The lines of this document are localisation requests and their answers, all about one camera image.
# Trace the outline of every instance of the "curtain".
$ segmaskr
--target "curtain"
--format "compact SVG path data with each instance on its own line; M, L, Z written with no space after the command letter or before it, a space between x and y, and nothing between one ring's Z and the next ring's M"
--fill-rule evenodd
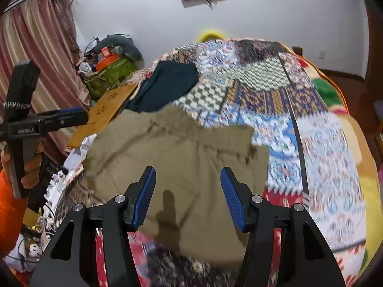
M4 116L13 67L31 59L41 73L32 99L32 111L88 108L90 96L76 74L79 57L69 0L26 0L0 17L0 117ZM61 163L74 128L49 133L45 153Z

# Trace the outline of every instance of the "metal screw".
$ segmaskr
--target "metal screw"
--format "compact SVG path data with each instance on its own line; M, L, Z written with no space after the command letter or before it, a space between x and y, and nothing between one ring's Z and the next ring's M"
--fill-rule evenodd
M251 198L251 200L252 200L254 203L262 203L263 198L262 198L262 196L260 196L260 195L253 195L253 197Z
M116 203L122 203L123 201L125 201L125 197L124 195L117 195L114 200L116 201Z
M302 204L294 204L294 209L297 211L297 212L302 212L303 211L303 206Z
M76 205L73 206L73 209L74 209L75 212L79 212L83 208L84 208L84 205L81 204L81 203L77 203Z

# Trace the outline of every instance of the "green bag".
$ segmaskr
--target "green bag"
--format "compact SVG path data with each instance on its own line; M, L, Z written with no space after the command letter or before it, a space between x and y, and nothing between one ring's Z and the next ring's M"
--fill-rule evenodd
M99 74L85 80L92 99L98 99L108 90L118 88L120 82L137 70L133 60L120 57Z

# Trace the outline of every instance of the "human hand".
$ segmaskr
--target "human hand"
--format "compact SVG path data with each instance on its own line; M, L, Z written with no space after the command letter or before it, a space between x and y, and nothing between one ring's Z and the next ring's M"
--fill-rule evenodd
M24 164L25 176L22 178L22 184L25 189L32 189L39 182L40 164L43 156L40 154L44 150L44 145L39 142L36 148L35 156ZM0 154L1 164L3 165L6 178L9 180L8 163L11 160L11 153L8 150L3 150Z

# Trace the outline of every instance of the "khaki towel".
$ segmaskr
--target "khaki towel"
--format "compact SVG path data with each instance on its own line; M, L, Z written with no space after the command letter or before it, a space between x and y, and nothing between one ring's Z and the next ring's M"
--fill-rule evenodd
M252 147L248 126L204 129L184 110L124 110L97 136L84 161L89 188L108 201L153 166L157 183L140 230L157 242L216 265L242 262L248 236L233 225L220 184L223 167L262 194L269 151Z

